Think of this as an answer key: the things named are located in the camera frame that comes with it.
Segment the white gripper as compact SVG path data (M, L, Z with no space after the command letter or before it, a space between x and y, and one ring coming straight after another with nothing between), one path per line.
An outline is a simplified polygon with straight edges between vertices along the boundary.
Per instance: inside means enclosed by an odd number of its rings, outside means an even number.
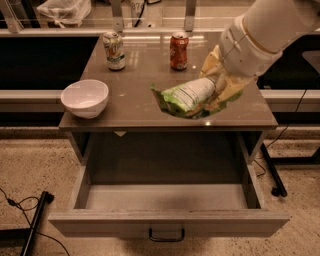
M222 65L233 74L220 74L217 82L219 102L240 97L243 89L255 81L253 76L264 74L282 56L281 51L270 52L254 41L244 25L244 16L236 17L222 32L218 45L207 55L199 77L220 72Z

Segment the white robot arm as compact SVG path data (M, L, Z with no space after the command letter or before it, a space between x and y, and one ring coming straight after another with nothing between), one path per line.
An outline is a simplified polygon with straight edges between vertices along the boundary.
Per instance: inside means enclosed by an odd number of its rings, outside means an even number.
M202 77L245 80L263 75L298 38L320 27L320 0L256 0L222 32Z

